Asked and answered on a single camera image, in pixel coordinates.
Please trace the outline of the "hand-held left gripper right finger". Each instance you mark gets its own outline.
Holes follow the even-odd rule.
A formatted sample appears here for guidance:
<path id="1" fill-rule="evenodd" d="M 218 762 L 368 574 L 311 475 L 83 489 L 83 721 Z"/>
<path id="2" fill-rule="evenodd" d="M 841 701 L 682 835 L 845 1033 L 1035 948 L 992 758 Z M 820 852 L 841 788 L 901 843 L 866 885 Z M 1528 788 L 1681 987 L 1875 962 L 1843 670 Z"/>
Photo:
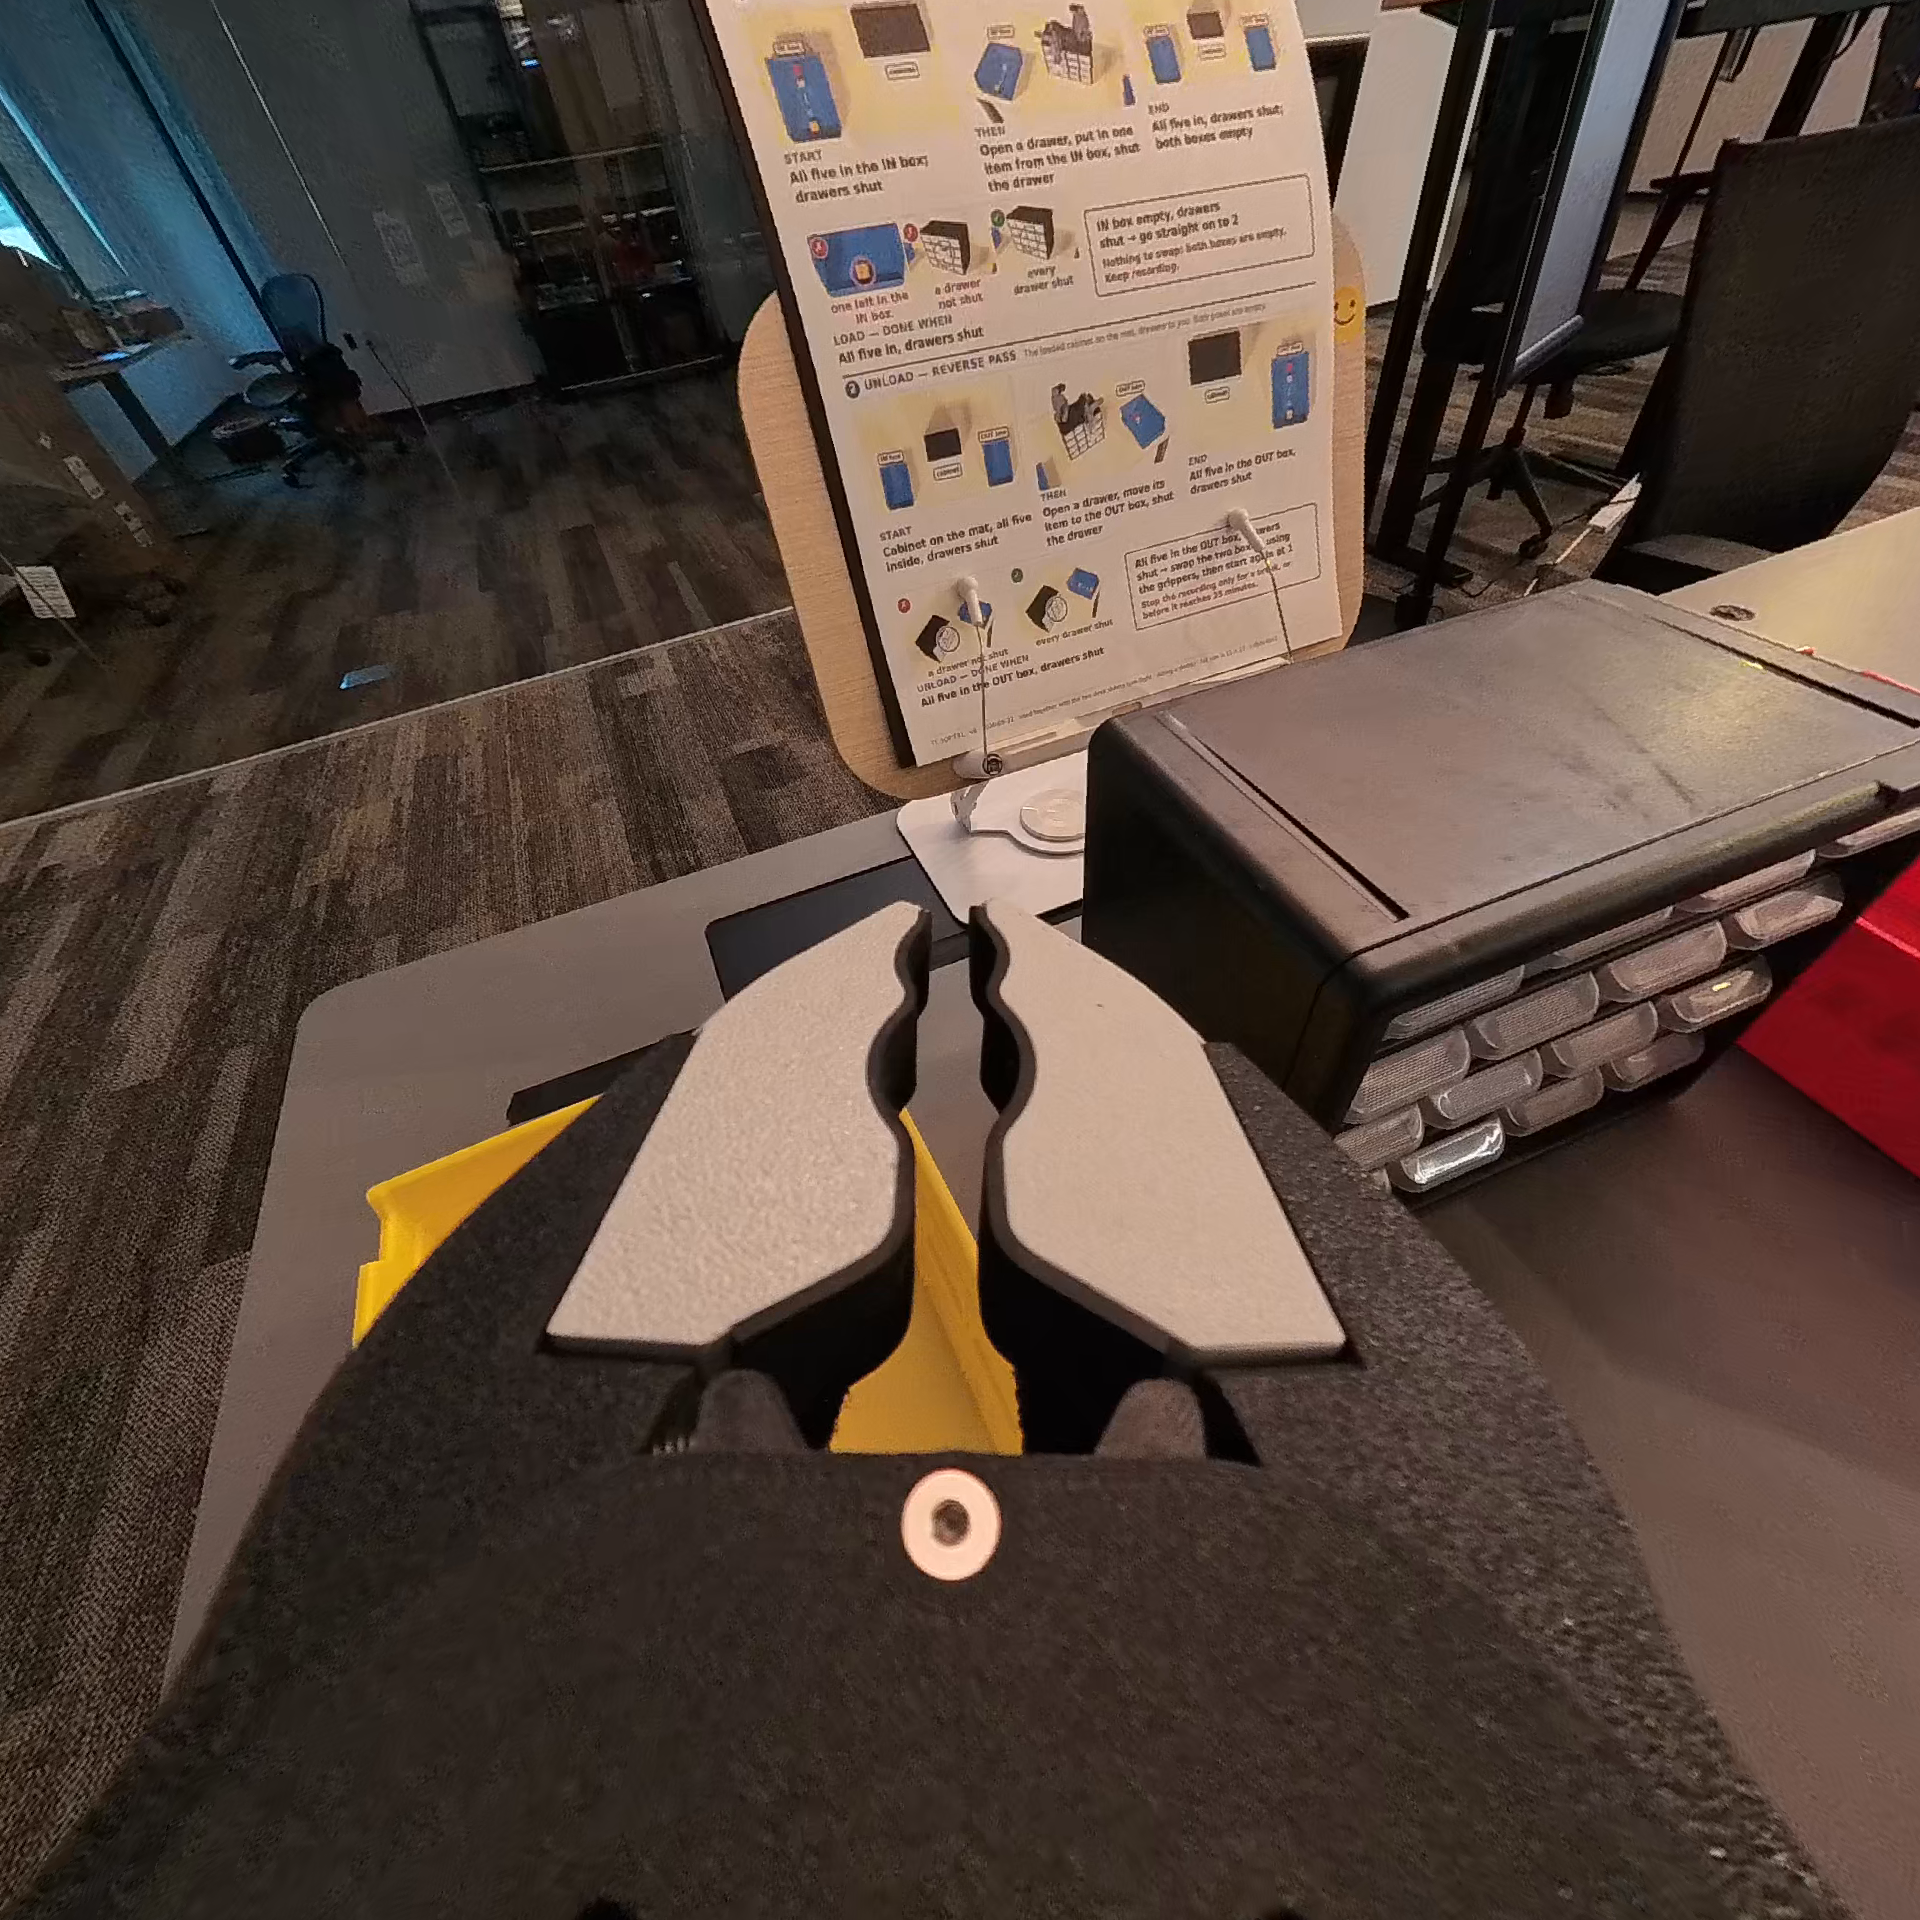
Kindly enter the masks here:
<path id="1" fill-rule="evenodd" d="M 1201 1033 L 1025 908 L 969 914 L 984 1250 L 1184 1369 L 1331 1360 L 1346 1333 Z"/>

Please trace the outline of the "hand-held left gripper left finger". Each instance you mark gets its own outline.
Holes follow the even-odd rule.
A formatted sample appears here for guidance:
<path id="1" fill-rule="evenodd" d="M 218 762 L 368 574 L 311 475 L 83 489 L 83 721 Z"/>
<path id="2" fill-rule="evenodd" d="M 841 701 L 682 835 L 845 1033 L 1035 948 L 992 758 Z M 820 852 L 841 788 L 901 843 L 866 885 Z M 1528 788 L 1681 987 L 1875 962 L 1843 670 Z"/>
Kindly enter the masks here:
<path id="1" fill-rule="evenodd" d="M 887 904 L 700 1028 L 546 1339 L 692 1365 L 883 1365 L 914 1304 L 931 913 Z"/>

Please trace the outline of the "rows of clear drawers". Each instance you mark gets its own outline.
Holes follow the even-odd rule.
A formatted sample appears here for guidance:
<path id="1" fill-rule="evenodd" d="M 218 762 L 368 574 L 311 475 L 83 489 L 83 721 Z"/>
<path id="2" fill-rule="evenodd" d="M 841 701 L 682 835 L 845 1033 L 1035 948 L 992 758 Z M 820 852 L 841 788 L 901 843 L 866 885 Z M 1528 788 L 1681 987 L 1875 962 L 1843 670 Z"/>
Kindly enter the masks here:
<path id="1" fill-rule="evenodd" d="M 1711 1066 L 1858 917 L 1917 804 L 1386 1017 L 1332 1140 L 1407 1202 L 1554 1146 Z"/>

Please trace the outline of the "black drawer cabinet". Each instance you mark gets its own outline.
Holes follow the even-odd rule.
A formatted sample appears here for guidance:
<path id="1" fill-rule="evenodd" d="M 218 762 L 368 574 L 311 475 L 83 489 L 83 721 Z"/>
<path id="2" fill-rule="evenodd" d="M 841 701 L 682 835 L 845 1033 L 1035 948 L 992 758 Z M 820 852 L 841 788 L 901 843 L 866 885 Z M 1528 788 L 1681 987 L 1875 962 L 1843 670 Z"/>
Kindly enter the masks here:
<path id="1" fill-rule="evenodd" d="M 1908 796 L 1912 688 L 1585 582 L 1105 722 L 1084 939 L 1332 1134 L 1419 996 Z M 1671 1090 L 1397 1198 L 1655 1109 L 1748 1027 Z"/>

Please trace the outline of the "red storage bin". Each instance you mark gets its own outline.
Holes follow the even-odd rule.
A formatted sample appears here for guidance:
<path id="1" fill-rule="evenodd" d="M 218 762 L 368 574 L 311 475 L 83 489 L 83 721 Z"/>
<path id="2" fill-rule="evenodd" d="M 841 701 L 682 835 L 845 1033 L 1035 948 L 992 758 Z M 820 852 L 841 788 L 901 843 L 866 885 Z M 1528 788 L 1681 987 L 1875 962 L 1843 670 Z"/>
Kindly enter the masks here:
<path id="1" fill-rule="evenodd" d="M 1739 1044 L 1917 1174 L 1917 869 L 1898 878 Z"/>

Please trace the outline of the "black table mat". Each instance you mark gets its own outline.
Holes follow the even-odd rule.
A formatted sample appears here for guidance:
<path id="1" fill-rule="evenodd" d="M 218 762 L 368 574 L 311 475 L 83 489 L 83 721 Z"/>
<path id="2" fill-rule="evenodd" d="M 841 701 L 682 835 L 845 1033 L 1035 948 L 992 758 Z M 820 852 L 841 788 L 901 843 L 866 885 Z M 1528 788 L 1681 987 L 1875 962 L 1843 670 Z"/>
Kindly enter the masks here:
<path id="1" fill-rule="evenodd" d="M 965 923 L 939 899 L 923 867 L 911 852 L 901 852 L 877 867 L 825 881 L 794 897 L 754 904 L 711 922 L 704 938 L 723 998 L 730 1002 L 794 955 L 895 904 L 916 905 L 931 914 L 929 962 L 936 970 L 969 955 Z M 505 1109 L 507 1125 L 523 1125 L 603 1094 L 645 1049 L 634 1048 L 520 1088 Z"/>

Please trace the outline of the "yellow storage bin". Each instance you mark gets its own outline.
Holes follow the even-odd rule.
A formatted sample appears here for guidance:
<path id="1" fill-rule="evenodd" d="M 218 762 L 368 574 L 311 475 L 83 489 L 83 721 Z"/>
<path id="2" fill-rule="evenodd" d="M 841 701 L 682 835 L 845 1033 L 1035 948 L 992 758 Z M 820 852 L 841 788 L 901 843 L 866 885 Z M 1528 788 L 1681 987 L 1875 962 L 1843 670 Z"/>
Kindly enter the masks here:
<path id="1" fill-rule="evenodd" d="M 378 1254 L 359 1270 L 352 1339 L 373 1331 L 471 1211 L 588 1109 L 588 1100 L 576 1102 L 376 1185 L 368 1205 Z M 976 1238 L 911 1113 L 904 1125 L 916 1170 L 914 1306 L 897 1354 L 845 1395 L 833 1451 L 1017 1457 L 1025 1450 L 1017 1378 L 980 1321 Z"/>

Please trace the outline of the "white stand base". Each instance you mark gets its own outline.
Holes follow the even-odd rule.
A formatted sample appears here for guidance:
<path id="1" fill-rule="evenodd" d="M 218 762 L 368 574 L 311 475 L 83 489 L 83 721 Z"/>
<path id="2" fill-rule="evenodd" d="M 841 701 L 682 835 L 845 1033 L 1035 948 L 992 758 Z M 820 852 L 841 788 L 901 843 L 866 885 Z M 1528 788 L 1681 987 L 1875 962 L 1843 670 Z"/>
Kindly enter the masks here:
<path id="1" fill-rule="evenodd" d="M 1088 752 L 905 802 L 897 827 L 956 922 L 995 901 L 1035 920 L 1077 913 L 1085 886 Z"/>

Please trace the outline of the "wooden poster stand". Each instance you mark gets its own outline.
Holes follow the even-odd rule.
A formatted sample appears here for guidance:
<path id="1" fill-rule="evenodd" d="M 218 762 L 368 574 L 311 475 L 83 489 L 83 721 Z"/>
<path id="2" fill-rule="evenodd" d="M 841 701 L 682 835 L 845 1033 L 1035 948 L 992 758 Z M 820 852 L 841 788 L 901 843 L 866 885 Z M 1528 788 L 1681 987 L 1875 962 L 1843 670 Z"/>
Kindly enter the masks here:
<path id="1" fill-rule="evenodd" d="M 1359 242 L 1332 218 L 1336 288 L 1364 273 Z M 784 309 L 768 298 L 738 360 L 738 406 L 764 507 L 775 530 L 792 604 L 807 648 L 833 745 L 851 776 L 895 802 L 947 796 L 980 779 L 956 758 L 904 766 L 883 705 L 881 670 L 858 611 L 844 537 L 836 529 L 823 457 L 810 420 Z M 1340 344 L 1332 329 L 1328 374 L 1332 422 L 1332 565 L 1341 635 L 1297 644 L 1297 665 L 1345 649 L 1359 630 L 1364 556 L 1362 449 L 1368 428 L 1364 332 Z"/>

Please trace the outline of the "instruction poster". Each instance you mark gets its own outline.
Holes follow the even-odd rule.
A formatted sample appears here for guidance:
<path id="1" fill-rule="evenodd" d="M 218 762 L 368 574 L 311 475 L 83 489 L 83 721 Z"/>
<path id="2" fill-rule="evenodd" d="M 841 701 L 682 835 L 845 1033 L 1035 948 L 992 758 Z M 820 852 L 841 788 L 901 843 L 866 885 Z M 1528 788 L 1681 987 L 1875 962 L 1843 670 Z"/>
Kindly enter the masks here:
<path id="1" fill-rule="evenodd" d="M 701 5 L 904 766 L 1337 648 L 1297 5 Z"/>

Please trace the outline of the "dark mesh office chair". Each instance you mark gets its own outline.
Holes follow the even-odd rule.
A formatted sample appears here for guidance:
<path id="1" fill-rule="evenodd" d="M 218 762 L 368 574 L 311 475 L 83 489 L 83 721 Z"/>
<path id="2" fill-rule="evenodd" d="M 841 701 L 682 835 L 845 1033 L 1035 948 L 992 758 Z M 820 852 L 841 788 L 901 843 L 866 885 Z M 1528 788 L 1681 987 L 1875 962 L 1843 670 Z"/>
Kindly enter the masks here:
<path id="1" fill-rule="evenodd" d="M 409 442 L 368 412 L 364 379 L 329 333 L 321 283 L 303 273 L 275 274 L 259 290 L 257 307 L 272 348 L 233 354 L 229 369 L 248 374 L 248 404 L 303 437 L 284 457 L 280 481 L 303 489 L 306 469 L 324 460 L 364 477 L 371 449 L 405 460 Z"/>

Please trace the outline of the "black metal pole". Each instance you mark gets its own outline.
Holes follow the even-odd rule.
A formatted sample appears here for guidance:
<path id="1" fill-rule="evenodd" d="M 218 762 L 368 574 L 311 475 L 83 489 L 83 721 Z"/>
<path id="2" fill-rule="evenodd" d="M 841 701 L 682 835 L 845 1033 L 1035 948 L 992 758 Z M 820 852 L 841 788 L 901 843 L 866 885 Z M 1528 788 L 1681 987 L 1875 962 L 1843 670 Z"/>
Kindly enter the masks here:
<path id="1" fill-rule="evenodd" d="M 1495 35 L 1493 3 L 1451 5 L 1453 48 L 1435 109 L 1424 164 L 1423 194 L 1416 205 L 1409 251 L 1377 393 L 1368 416 L 1362 449 L 1364 509 L 1372 529 L 1369 554 L 1401 570 L 1413 570 L 1413 526 L 1431 469 L 1441 422 L 1448 410 L 1451 374 L 1423 370 L 1413 384 L 1409 416 L 1401 400 L 1416 352 L 1428 352 L 1426 329 L 1450 309 L 1450 264 L 1445 242 L 1453 210 L 1460 162 L 1477 125 L 1481 74 Z"/>

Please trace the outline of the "black office chair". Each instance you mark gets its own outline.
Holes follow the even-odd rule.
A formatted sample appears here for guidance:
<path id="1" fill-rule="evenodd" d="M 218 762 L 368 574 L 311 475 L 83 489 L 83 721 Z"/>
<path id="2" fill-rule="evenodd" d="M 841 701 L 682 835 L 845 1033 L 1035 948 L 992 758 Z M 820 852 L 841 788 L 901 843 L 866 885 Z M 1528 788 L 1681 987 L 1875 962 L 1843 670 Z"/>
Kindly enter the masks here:
<path id="1" fill-rule="evenodd" d="M 1728 141 L 1594 578 L 1669 592 L 1834 536 L 1917 388 L 1917 118 Z"/>

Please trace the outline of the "grey backed office chair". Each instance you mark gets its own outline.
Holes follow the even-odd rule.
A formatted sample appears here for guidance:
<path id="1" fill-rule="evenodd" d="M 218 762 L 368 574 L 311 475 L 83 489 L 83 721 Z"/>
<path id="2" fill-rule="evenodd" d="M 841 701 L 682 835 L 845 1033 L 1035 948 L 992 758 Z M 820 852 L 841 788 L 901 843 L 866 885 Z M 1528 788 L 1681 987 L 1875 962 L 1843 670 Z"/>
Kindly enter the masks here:
<path id="1" fill-rule="evenodd" d="M 1580 45 L 1556 132 L 1535 108 L 1549 51 L 1549 20 L 1525 14 L 1503 77 L 1504 147 L 1479 162 L 1472 184 L 1471 260 L 1448 283 L 1441 352 L 1453 369 L 1477 369 L 1479 384 L 1456 456 L 1437 464 L 1448 483 L 1431 492 L 1431 540 L 1423 576 L 1456 582 L 1450 546 L 1468 494 L 1514 494 L 1538 530 L 1521 554 L 1535 558 L 1552 518 L 1528 462 L 1525 422 L 1493 445 L 1485 437 L 1503 396 L 1535 388 L 1544 370 L 1572 345 L 1586 321 L 1601 273 L 1601 248 L 1613 229 L 1631 162 L 1639 154 L 1651 101 L 1659 88 L 1681 3 L 1586 5 Z"/>

